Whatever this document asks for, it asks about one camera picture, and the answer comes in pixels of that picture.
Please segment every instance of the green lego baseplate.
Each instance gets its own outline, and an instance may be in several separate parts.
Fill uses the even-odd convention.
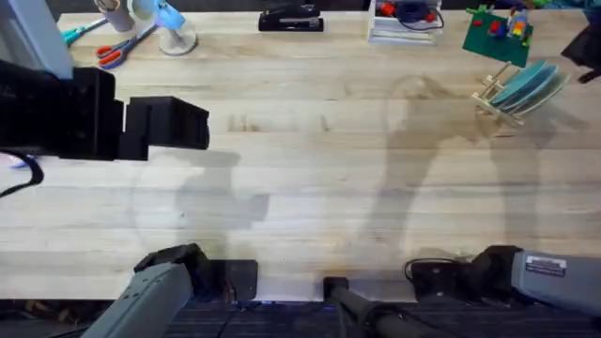
[[[482,24],[475,26],[473,22],[476,20],[482,20]],[[463,42],[463,49],[499,61],[511,61],[513,65],[518,67],[525,67],[526,62],[528,61],[530,44],[525,47],[522,46],[522,38],[519,37],[509,36],[505,38],[495,38],[490,36],[488,34],[488,29],[495,21],[498,21],[501,24],[507,24],[506,18],[486,12],[475,13],[471,18],[466,40]],[[534,27],[529,24],[525,34],[532,38],[533,30]]]

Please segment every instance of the scissors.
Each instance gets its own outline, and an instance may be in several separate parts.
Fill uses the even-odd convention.
[[[138,42],[157,29],[157,25],[153,24],[135,37],[119,42],[113,46],[101,46],[96,50],[96,56],[99,59],[98,65],[102,69],[113,69],[125,61],[128,53],[135,47]]]
[[[71,45],[71,43],[73,43],[73,41],[78,39],[83,34],[91,31],[92,29],[102,26],[103,24],[105,24],[107,22],[108,22],[108,20],[106,20],[106,18],[98,19],[93,23],[89,23],[88,25],[84,25],[84,26],[81,26],[78,28],[70,29],[68,31],[62,32],[61,34],[63,35],[63,39],[65,40],[65,43],[67,43],[67,47],[69,47]]]

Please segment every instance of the label sticker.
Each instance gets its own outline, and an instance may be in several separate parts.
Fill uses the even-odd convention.
[[[528,256],[526,271],[545,274],[547,276],[565,277],[567,262],[564,259]]]

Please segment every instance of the wooden tabletop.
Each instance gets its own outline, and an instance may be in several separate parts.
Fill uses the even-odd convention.
[[[258,13],[186,13],[200,46],[172,57],[160,32],[114,70],[117,96],[172,95],[210,111],[208,151],[154,147],[149,162],[43,159],[47,178],[0,201],[0,298],[113,299],[147,253],[198,243],[259,262],[258,298],[315,300],[327,275],[405,300],[403,263],[511,243],[601,256],[601,83],[572,80],[522,131],[468,97],[501,63],[461,49],[445,11],[437,47],[366,42],[366,13],[326,32],[270,33]],[[99,14],[63,15],[61,29]],[[579,11],[536,11],[530,61],[560,56]],[[116,43],[110,25],[71,47]],[[0,169],[0,185],[28,173]]]

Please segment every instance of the blue lamp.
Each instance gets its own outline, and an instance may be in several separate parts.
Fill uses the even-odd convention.
[[[165,54],[178,56],[189,53],[198,44],[193,26],[177,9],[164,0],[129,0],[131,15],[141,22],[150,22],[164,27],[166,34],[161,35],[159,47]]]

